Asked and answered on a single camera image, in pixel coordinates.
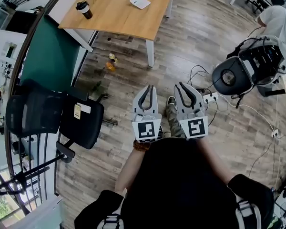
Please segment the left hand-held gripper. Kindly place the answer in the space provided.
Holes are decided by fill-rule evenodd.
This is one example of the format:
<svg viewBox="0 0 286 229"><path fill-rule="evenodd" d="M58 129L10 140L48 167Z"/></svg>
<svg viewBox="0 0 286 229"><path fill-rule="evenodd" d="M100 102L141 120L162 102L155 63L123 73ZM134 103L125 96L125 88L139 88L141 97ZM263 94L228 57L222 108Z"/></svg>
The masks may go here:
<svg viewBox="0 0 286 229"><path fill-rule="evenodd" d="M146 108L143 103L150 93L150 104ZM138 143L151 143L158 139L162 115L158 112L156 88L147 85L141 89L133 100L133 130Z"/></svg>

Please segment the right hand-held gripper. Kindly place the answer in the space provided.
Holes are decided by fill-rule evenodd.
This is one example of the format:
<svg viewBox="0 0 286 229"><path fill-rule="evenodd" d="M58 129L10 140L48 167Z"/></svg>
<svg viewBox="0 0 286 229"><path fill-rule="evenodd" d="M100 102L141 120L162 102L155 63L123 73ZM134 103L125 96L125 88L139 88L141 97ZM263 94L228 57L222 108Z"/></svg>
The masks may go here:
<svg viewBox="0 0 286 229"><path fill-rule="evenodd" d="M191 85L179 82L181 88L191 100L186 104L180 88L174 86L174 96L177 106L177 120L187 139L197 139L208 135L208 117L203 107L203 97Z"/></svg>

